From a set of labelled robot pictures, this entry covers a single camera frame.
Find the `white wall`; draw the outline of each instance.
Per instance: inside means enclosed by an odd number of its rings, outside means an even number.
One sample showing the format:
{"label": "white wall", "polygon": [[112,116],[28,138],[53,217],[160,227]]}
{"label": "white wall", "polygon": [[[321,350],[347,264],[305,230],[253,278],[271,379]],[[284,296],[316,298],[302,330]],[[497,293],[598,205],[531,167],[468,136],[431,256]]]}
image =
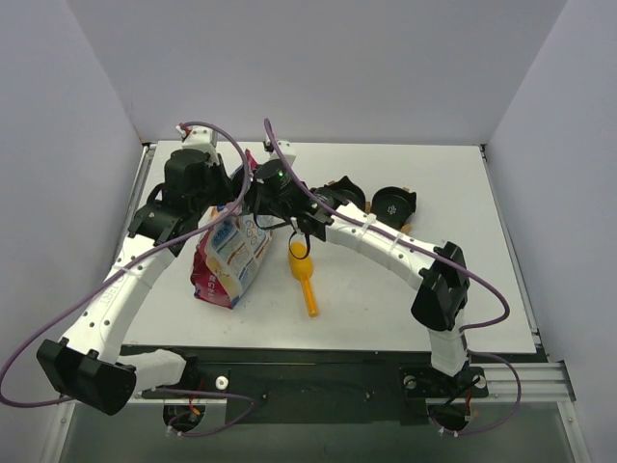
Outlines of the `white wall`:
{"label": "white wall", "polygon": [[[3,2],[0,62],[4,362],[103,277],[141,147],[64,0]],[[35,351],[9,373],[11,398],[55,396]],[[52,412],[0,405],[0,461],[39,461]]]}
{"label": "white wall", "polygon": [[488,145],[542,338],[617,454],[617,2],[570,0]]}
{"label": "white wall", "polygon": [[68,0],[141,135],[486,143],[565,0]]}

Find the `white table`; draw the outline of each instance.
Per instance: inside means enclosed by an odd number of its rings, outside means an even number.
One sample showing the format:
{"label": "white table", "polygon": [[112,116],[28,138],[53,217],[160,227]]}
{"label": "white table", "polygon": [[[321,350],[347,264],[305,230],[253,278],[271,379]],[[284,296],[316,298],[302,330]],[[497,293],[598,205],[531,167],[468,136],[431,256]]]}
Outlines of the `white table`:
{"label": "white table", "polygon": [[[260,143],[242,143],[259,162]],[[510,302],[510,317],[467,333],[478,351],[533,353],[534,342],[496,206],[477,147],[294,144],[294,169],[309,186],[348,175],[370,200],[379,188],[417,191],[411,235],[463,249],[468,268],[494,284]],[[159,142],[145,184],[163,179],[163,166],[179,142]],[[239,165],[228,143],[219,143],[228,171]],[[430,351],[424,327],[411,315],[416,292],[385,268],[353,252],[313,239],[313,288],[320,315],[307,315],[302,291],[289,273],[287,238],[277,231],[268,255],[233,310],[196,299],[189,281],[197,239],[156,283],[125,338],[127,344],[220,347]],[[496,298],[471,283],[467,322],[501,314]]]}

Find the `snack bag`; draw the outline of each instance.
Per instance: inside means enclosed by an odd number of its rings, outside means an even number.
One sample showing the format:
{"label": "snack bag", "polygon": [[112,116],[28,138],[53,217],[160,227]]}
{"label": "snack bag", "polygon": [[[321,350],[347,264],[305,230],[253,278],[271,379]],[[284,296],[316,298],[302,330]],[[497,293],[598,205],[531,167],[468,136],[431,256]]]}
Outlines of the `snack bag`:
{"label": "snack bag", "polygon": [[[247,151],[251,169],[257,163]],[[209,220],[223,214],[224,207],[212,207]],[[273,222],[259,216],[260,226]],[[251,284],[268,250],[272,232],[259,229],[253,215],[234,215],[201,236],[193,258],[191,283],[195,297],[232,309]]]}

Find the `yellow scoop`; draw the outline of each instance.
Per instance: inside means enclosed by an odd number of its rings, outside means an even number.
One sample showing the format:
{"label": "yellow scoop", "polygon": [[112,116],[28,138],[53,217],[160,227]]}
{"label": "yellow scoop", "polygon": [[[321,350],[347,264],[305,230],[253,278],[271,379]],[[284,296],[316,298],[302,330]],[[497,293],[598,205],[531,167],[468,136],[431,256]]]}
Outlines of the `yellow scoop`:
{"label": "yellow scoop", "polygon": [[295,241],[289,246],[289,268],[291,274],[296,280],[300,280],[302,292],[305,294],[305,302],[307,303],[307,312],[309,316],[318,316],[317,304],[315,303],[315,295],[312,293],[310,285],[310,277],[312,276],[312,260],[310,256],[305,259],[301,258],[307,253],[307,248],[304,244]]}

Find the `cable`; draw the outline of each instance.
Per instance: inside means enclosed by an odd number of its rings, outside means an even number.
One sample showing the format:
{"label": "cable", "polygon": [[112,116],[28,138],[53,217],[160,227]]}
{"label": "cable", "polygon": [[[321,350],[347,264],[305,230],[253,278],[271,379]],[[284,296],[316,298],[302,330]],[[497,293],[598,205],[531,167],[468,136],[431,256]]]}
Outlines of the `cable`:
{"label": "cable", "polygon": [[[202,387],[203,387],[203,380],[200,380],[200,384],[198,385],[197,390],[201,391]],[[195,408],[193,406],[193,400],[195,399],[195,397],[197,397],[197,396],[196,395],[191,395],[191,398],[189,398],[189,408],[191,409],[191,411],[195,415],[199,416],[199,415],[201,415],[201,412],[197,408]]]}
{"label": "cable", "polygon": [[[289,164],[289,162],[287,161],[287,159],[285,158],[284,154],[281,151],[281,147],[279,147],[279,144],[277,143],[277,140],[275,138],[274,132],[272,130],[272,125],[270,124],[270,120],[269,119],[265,119],[263,121],[263,125],[265,127],[266,130],[266,134],[268,136],[268,139],[270,140],[270,143],[272,144],[272,148],[274,149],[275,153],[277,154],[277,156],[279,157],[279,160],[281,161],[281,163],[283,164],[285,170],[287,171],[287,173],[289,174],[289,176],[293,179],[293,181],[296,183],[296,185],[298,185],[298,187],[314,202],[316,202],[317,204],[319,204],[321,207],[323,207],[327,212],[329,212],[330,214],[334,215],[334,217],[338,217],[346,222],[349,222],[350,224],[354,224],[358,227],[364,227],[364,223],[362,223],[359,220],[353,219],[351,217],[347,217],[344,214],[341,214],[340,212],[337,212],[335,209],[332,209],[331,207],[329,207],[327,204],[324,204],[319,198],[317,198],[308,188],[306,185],[304,185],[302,183],[302,181],[298,178],[298,176],[296,176],[296,174],[293,172],[293,169],[291,169],[291,165]],[[389,234],[386,231],[383,231],[373,225],[369,225],[368,229],[371,230],[372,232],[376,232],[379,233],[381,236],[385,236],[386,238],[389,238],[391,240],[394,240],[396,237]],[[443,256],[440,256],[439,254],[433,253],[431,251],[427,251],[425,249],[420,248],[419,246],[416,246],[413,243],[408,242],[407,240],[403,240],[403,241],[398,241],[402,246],[409,248],[413,251],[419,252],[431,259],[437,260],[441,263],[444,263],[445,265],[450,266],[451,268],[455,269],[456,271],[462,273],[463,275],[467,276],[468,278],[474,280],[475,282],[481,284],[483,287],[487,288],[501,303],[501,305],[503,305],[503,314],[493,318],[492,320],[488,320],[488,321],[483,321],[481,323],[470,323],[468,325],[462,326],[460,328],[460,333],[463,334],[465,331],[467,330],[471,330],[471,329],[476,329],[476,328],[486,328],[488,326],[493,326],[493,325],[497,325],[498,323],[502,322],[503,320],[507,319],[508,316],[510,316],[510,305],[508,304],[508,301],[505,299],[505,297],[503,296],[503,294],[501,294],[496,287],[494,287],[493,285],[491,285],[489,282],[487,282],[486,280],[484,280],[483,278],[479,277],[478,275],[476,275],[475,273],[471,272],[470,270],[468,270],[467,268],[459,265],[456,262],[453,262],[450,259],[446,259]],[[510,410],[510,412],[508,412],[506,414],[506,416],[504,417],[504,419],[499,420],[498,422],[496,422],[495,424],[492,425],[488,425],[488,426],[484,426],[482,428],[477,428],[474,429],[473,431],[469,431],[467,433],[458,433],[458,435],[463,435],[463,434],[478,434],[479,432],[484,432],[484,431],[488,431],[490,429],[494,429],[495,427],[504,424],[505,422],[507,422],[512,415],[514,415],[516,413],[516,411],[519,409],[520,404],[521,404],[521,393],[522,393],[522,387],[521,387],[521,378],[519,377],[519,375],[516,373],[514,367],[512,367],[512,364],[510,364],[508,361],[506,361],[505,359],[502,359],[501,357],[495,355],[495,354],[489,354],[489,353],[480,353],[480,352],[473,352],[471,350],[468,350],[468,353],[471,355],[477,355],[479,357],[487,357],[487,358],[492,358],[494,360],[498,360],[499,362],[504,363],[507,367],[509,367],[512,372],[514,373],[514,376],[516,378],[517,381],[517,400],[514,404],[514,406],[512,407],[512,409]]]}
{"label": "cable", "polygon": [[[211,123],[189,122],[189,123],[183,123],[180,126],[182,128],[184,128],[184,127],[189,127],[189,126],[192,126],[192,125],[203,126],[203,127],[209,128],[211,130],[214,130],[214,131],[220,133],[221,135],[223,135],[225,138],[227,138],[229,140],[229,142],[233,145],[234,148],[236,148],[236,150],[238,151],[238,154],[240,154],[240,159],[242,159],[242,165],[243,165],[243,168],[244,168],[244,179],[242,181],[242,188],[240,190],[240,194],[238,195],[236,200],[233,203],[231,203],[231,205],[229,206],[228,210],[224,214],[220,215],[219,217],[214,219],[209,224],[207,224],[207,225],[205,225],[205,226],[203,226],[203,227],[201,227],[199,229],[196,229],[194,231],[190,231],[190,232],[188,232],[186,234],[183,234],[182,236],[179,236],[178,238],[174,238],[174,239],[172,239],[172,240],[170,240],[170,241],[168,241],[166,243],[163,243],[163,244],[161,244],[159,246],[156,246],[156,247],[150,249],[149,251],[141,254],[140,256],[137,256],[135,259],[130,261],[125,266],[125,268],[131,268],[131,267],[137,265],[139,262],[143,261],[144,259],[147,259],[147,258],[153,256],[154,254],[158,253],[159,251],[162,251],[164,249],[169,248],[170,246],[174,246],[175,244],[178,244],[178,243],[181,243],[183,241],[186,241],[187,239],[189,239],[189,238],[191,238],[191,237],[193,237],[193,236],[195,236],[197,234],[201,234],[201,233],[211,229],[215,225],[220,224],[221,222],[226,220],[231,215],[231,213],[238,206],[240,206],[242,204],[242,200],[244,199],[244,195],[246,195],[247,191],[249,190],[249,186],[250,186],[250,183],[251,183],[251,167],[249,165],[249,161],[247,159],[247,156],[245,155],[244,151],[242,151],[242,149],[240,148],[240,145],[238,145],[238,143],[233,139],[233,137],[231,137],[231,135],[229,135],[227,132],[225,132],[222,128],[220,128],[220,127],[218,127],[218,126],[216,126],[214,124],[211,124]],[[8,406],[14,407],[14,408],[39,408],[39,407],[45,407],[47,405],[57,405],[59,403],[64,403],[64,402],[72,400],[71,397],[61,397],[61,398],[56,398],[56,399],[53,399],[53,400],[44,400],[44,401],[39,401],[39,402],[20,402],[20,401],[16,401],[16,400],[10,400],[9,398],[4,397],[4,395],[2,394],[2,383],[4,382],[4,379],[7,376],[7,373],[9,371],[9,369],[11,368],[11,365],[15,362],[15,360],[17,360],[17,357],[19,357],[19,355],[21,355],[21,353],[24,350],[26,350],[26,348],[30,344],[32,344],[40,335],[42,335],[44,332],[46,332],[49,328],[51,328],[52,326],[54,326],[57,323],[61,322],[62,320],[67,318],[72,313],[77,312],[84,305],[88,304],[95,296],[97,296],[98,293],[100,293],[101,291],[106,289],[108,286],[110,286],[113,282],[115,282],[123,274],[124,274],[124,270],[119,270],[118,272],[113,274],[111,277],[109,277],[107,280],[105,280],[97,289],[92,291],[87,296],[83,297],[79,302],[77,302],[73,306],[69,307],[64,312],[62,312],[59,315],[57,315],[56,317],[54,317],[52,320],[47,322],[45,325],[40,327],[37,331],[35,331],[32,335],[30,335],[11,354],[9,359],[5,362],[5,364],[0,369],[0,403],[3,403],[5,405],[8,405]]]}
{"label": "cable", "polygon": [[[523,387],[521,385],[521,377],[517,373],[517,371],[514,368],[514,366],[510,362],[505,360],[503,357],[499,357],[498,355],[495,355],[495,354],[489,354],[488,352],[474,352],[474,351],[470,350],[469,354],[477,355],[478,357],[485,357],[487,359],[497,360],[498,362],[502,362],[504,365],[506,365],[508,368],[510,368],[510,371],[512,371],[512,374],[514,374],[514,377],[515,377],[516,382],[517,382],[517,398],[516,398],[512,408],[510,408],[510,410],[508,410],[508,413],[506,413],[505,416],[502,417],[500,420],[498,420],[496,422],[493,422],[491,424],[487,424],[486,426],[476,427],[475,429],[469,429],[469,430],[465,430],[464,429],[462,431],[457,432],[456,436],[472,436],[474,434],[481,434],[483,432],[491,431],[491,430],[495,429],[496,427],[501,426],[502,424],[504,424],[508,420],[510,420],[512,418],[512,416],[515,413],[517,413],[519,408],[521,408],[521,396],[523,395]],[[431,417],[431,419],[433,420],[434,424],[436,424],[437,426],[441,426],[438,422],[435,421],[435,419],[433,417]],[[455,435],[454,432],[449,430],[449,429],[445,429],[444,428],[443,432],[445,432],[446,434]]]}
{"label": "cable", "polygon": [[[342,219],[342,220],[344,220],[346,222],[349,222],[350,224],[354,224],[354,225],[356,225],[358,227],[364,227],[364,223],[363,222],[361,222],[359,220],[356,220],[356,219],[353,219],[351,217],[347,217],[344,214],[341,214],[340,212],[337,212],[335,209],[332,209],[327,204],[324,204],[317,196],[315,196],[307,188],[306,185],[304,185],[302,183],[302,181],[298,178],[296,173],[293,172],[293,170],[291,169],[291,165],[289,164],[289,161],[287,161],[287,159],[285,158],[284,154],[281,151],[281,148],[279,147],[279,144],[277,143],[276,139],[274,138],[274,132],[272,131],[272,125],[270,124],[270,120],[269,119],[265,119],[263,124],[264,124],[265,129],[266,129],[266,134],[267,134],[268,138],[270,139],[270,143],[272,144],[272,147],[274,148],[274,151],[277,153],[277,156],[281,160],[281,163],[283,164],[284,168],[287,170],[287,173],[289,174],[289,176],[298,185],[298,187],[305,193],[305,195],[307,195],[311,200],[313,200],[314,202],[319,204],[328,213],[334,215],[335,217],[338,217],[339,219]],[[379,233],[381,236],[385,236],[388,239],[391,239],[391,240],[396,239],[396,236],[393,236],[393,235],[389,234],[387,231],[383,231],[383,230],[381,230],[381,229],[379,229],[379,228],[377,228],[377,227],[375,227],[373,225],[369,225],[368,229],[371,230],[372,232]],[[492,320],[483,321],[481,323],[471,323],[469,325],[465,325],[465,326],[461,327],[461,333],[463,333],[464,331],[470,330],[470,329],[474,329],[474,328],[486,328],[487,326],[497,325],[498,323],[500,323],[503,320],[505,320],[508,316],[510,316],[510,305],[508,304],[508,301],[506,301],[506,299],[503,296],[503,294],[501,294],[493,285],[491,285],[489,282],[487,282],[483,278],[479,277],[478,275],[476,275],[475,273],[471,272],[467,268],[459,265],[458,263],[453,262],[452,260],[447,259],[447,258],[445,258],[443,256],[440,256],[439,254],[436,254],[436,253],[433,253],[431,251],[427,251],[425,249],[422,249],[422,248],[416,246],[414,243],[407,242],[406,240],[398,241],[398,243],[400,243],[402,246],[404,246],[406,248],[409,248],[409,249],[411,249],[413,251],[418,251],[419,253],[421,253],[421,254],[423,254],[425,256],[428,256],[431,259],[438,260],[439,262],[442,262],[442,263],[444,263],[446,265],[449,265],[450,267],[454,268],[458,272],[462,273],[463,275],[471,278],[472,280],[474,280],[474,281],[478,282],[479,284],[481,284],[483,287],[487,288],[501,302],[501,304],[503,305],[503,314],[502,315],[500,315],[497,318],[494,318]]]}
{"label": "cable", "polygon": [[307,247],[307,251],[305,252],[305,254],[301,258],[299,258],[295,254],[293,254],[293,251],[291,250],[291,240],[293,239],[293,237],[296,234],[298,234],[298,232],[294,230],[294,232],[291,234],[291,236],[289,236],[289,242],[287,243],[287,247],[289,248],[289,252],[291,253],[291,256],[293,256],[297,260],[304,260],[304,259],[306,259],[310,255],[310,235],[305,234],[305,244],[306,244],[306,247]]}
{"label": "cable", "polygon": [[[226,429],[231,428],[235,424],[238,424],[239,422],[244,420],[246,417],[248,417],[254,411],[254,409],[257,406],[256,400],[254,398],[248,397],[246,395],[237,395],[237,394],[228,394],[228,393],[208,393],[208,392],[204,392],[204,391],[182,391],[181,389],[167,389],[167,388],[156,388],[156,391],[161,392],[161,393],[180,394],[180,395],[186,395],[187,392],[188,392],[188,393],[192,393],[194,395],[199,395],[201,397],[207,397],[207,398],[226,398],[226,399],[246,400],[246,401],[251,402],[251,405],[249,405],[249,408],[247,410],[242,412],[240,415],[235,417],[230,422],[226,422],[222,426],[215,427],[214,429],[210,429],[210,430],[205,431],[205,432],[187,432],[187,433],[179,434],[182,437],[208,437],[208,436],[211,436],[212,434],[217,434],[217,433],[219,433],[221,431],[225,431]],[[180,415],[176,415],[171,420],[169,420],[167,425],[168,426],[172,426],[177,420],[179,420],[182,417],[185,417],[185,416],[189,415],[190,413],[191,412],[186,412],[186,413],[182,413]]]}
{"label": "cable", "polygon": [[253,207],[253,222],[255,223],[255,226],[260,230],[268,232],[271,230],[281,229],[282,227],[286,227],[287,225],[291,225],[291,222],[284,221],[279,222],[278,224],[261,227],[260,224],[257,222],[257,212],[259,211],[259,206],[261,204],[261,189],[256,188],[256,190],[257,191],[255,193],[255,206]]}

